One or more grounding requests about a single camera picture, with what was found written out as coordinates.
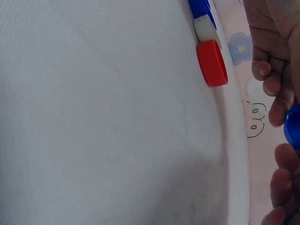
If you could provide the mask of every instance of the pink mat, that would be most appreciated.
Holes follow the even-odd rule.
[[[250,224],[260,224],[271,209],[270,179],[277,168],[274,149],[285,143],[283,129],[268,121],[273,98],[264,94],[262,83],[251,73],[252,43],[248,23],[239,0],[214,0],[225,30],[239,82],[247,126],[250,157]]]

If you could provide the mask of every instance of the red bottle cap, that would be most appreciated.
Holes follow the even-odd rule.
[[[199,44],[197,56],[203,77],[208,86],[219,87],[228,84],[225,63],[219,45],[215,40]]]

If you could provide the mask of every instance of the printed cartoon face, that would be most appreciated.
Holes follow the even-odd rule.
[[[249,101],[242,101],[245,111],[247,137],[255,138],[259,136],[265,127],[263,119],[266,117],[267,108],[262,103],[250,103]]]

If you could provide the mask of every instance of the blue flower print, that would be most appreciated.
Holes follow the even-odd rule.
[[[244,33],[236,33],[231,36],[228,43],[233,65],[237,66],[243,61],[252,60],[252,39]]]

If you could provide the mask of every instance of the blue cap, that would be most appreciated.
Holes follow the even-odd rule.
[[[188,2],[195,19],[204,15],[208,15],[212,24],[217,29],[214,17],[210,11],[210,4],[208,0],[188,0]]]
[[[287,141],[300,150],[300,105],[292,107],[286,115],[284,133]]]

